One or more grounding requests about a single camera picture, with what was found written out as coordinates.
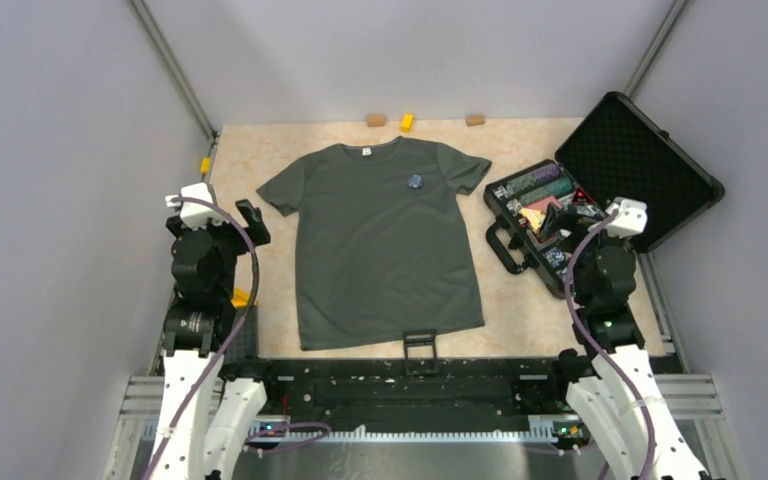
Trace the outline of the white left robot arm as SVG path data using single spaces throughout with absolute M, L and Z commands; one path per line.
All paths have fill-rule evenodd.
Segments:
M 167 229 L 173 299 L 162 349 L 163 393 L 146 479 L 230 479 L 258 413 L 279 404 L 263 375 L 230 373 L 225 357 L 241 335 L 260 286 L 256 247 L 271 236 L 259 208 L 235 207 L 237 221 L 210 200 L 173 196 Z

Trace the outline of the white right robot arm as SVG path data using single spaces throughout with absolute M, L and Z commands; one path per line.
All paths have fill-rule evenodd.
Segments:
M 636 289 L 630 238 L 647 226 L 645 203 L 616 198 L 604 214 L 583 203 L 548 206 L 539 239 L 560 236 L 572 326 L 585 355 L 564 353 L 546 385 L 549 404 L 574 412 L 604 458 L 601 479 L 708 479 L 655 380 L 629 306 Z

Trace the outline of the blue round brooch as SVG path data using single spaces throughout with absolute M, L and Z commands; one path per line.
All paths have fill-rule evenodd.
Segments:
M 424 186 L 424 179 L 421 175 L 411 175 L 407 180 L 410 189 L 419 190 Z

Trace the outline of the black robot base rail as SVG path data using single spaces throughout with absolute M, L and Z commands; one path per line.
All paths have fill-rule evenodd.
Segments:
M 334 433 L 527 432 L 532 418 L 569 412 L 568 382 L 592 373 L 572 351 L 558 358 L 267 360 L 252 376 L 267 393 L 265 413 Z

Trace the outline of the dark grey t-shirt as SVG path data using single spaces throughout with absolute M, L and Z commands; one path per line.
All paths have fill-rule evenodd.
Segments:
M 458 197 L 489 159 L 397 137 L 306 154 L 259 196 L 296 215 L 295 292 L 300 346 L 331 350 L 395 341 L 405 331 L 482 327 L 480 288 Z M 407 180 L 421 175 L 424 186 Z

